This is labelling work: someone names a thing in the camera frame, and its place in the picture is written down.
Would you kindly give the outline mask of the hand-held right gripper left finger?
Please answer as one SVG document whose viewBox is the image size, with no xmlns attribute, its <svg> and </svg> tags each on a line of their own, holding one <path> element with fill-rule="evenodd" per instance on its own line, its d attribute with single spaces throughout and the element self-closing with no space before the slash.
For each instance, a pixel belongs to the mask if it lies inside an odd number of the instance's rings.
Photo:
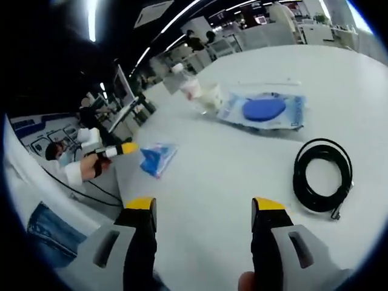
<svg viewBox="0 0 388 291">
<path fill-rule="evenodd" d="M 155 290 L 156 199 L 135 198 L 80 246 L 79 290 Z"/>
</svg>

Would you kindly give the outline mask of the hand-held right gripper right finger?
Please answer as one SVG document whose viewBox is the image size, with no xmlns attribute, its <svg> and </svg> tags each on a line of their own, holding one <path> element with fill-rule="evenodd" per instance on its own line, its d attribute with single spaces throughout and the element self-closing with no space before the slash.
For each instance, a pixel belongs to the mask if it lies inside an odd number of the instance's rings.
<svg viewBox="0 0 388 291">
<path fill-rule="evenodd" d="M 252 199 L 251 253 L 257 290 L 336 290 L 352 274 L 281 203 L 260 197 Z"/>
</svg>

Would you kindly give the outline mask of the person's left hand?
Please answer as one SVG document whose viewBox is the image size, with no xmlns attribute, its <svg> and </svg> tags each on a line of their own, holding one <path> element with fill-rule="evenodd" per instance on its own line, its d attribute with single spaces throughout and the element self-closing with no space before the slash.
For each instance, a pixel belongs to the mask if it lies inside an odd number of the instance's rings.
<svg viewBox="0 0 388 291">
<path fill-rule="evenodd" d="M 101 175 L 101 173 L 104 170 L 108 169 L 108 167 L 112 163 L 112 160 L 110 158 L 106 157 L 103 152 L 98 152 L 98 153 L 91 152 L 91 153 L 86 154 L 86 156 L 90 156 L 90 155 L 95 155 L 97 157 L 97 159 L 93 165 L 93 169 L 95 171 L 94 177 L 96 178 L 99 175 Z"/>
</svg>

